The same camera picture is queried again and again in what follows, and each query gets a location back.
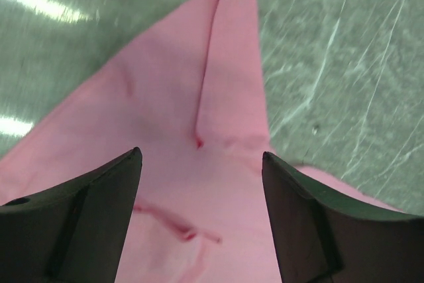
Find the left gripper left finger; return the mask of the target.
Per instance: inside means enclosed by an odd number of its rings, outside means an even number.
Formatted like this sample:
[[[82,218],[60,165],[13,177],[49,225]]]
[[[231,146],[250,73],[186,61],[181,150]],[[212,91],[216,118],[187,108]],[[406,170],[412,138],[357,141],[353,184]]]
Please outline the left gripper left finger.
[[[142,153],[1,206],[2,282],[114,282]]]

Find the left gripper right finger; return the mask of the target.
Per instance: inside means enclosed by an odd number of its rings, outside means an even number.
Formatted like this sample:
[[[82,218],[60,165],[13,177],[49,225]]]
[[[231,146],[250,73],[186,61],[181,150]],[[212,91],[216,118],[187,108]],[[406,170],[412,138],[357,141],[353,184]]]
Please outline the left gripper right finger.
[[[283,282],[422,282],[423,218],[314,180],[271,152],[262,183]]]

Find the pink t-shirt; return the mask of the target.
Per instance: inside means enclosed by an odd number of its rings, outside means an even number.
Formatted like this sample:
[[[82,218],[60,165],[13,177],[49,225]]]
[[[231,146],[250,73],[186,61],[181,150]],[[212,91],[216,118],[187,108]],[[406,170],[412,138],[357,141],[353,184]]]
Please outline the pink t-shirt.
[[[262,183],[256,0],[189,0],[136,37],[2,158],[1,206],[134,148],[142,170],[114,282],[283,282]]]

